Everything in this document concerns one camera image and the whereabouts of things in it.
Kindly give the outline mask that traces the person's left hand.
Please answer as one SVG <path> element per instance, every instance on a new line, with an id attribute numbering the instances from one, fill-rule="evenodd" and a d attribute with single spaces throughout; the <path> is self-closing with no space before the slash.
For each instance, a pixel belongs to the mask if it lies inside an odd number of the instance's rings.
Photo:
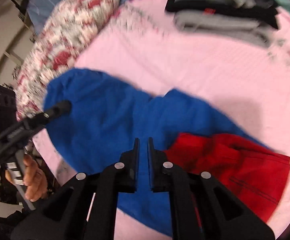
<path id="1" fill-rule="evenodd" d="M 47 179 L 37 162 L 28 154 L 24 155 L 25 165 L 24 185 L 27 187 L 25 198 L 36 202 L 47 197 Z"/>

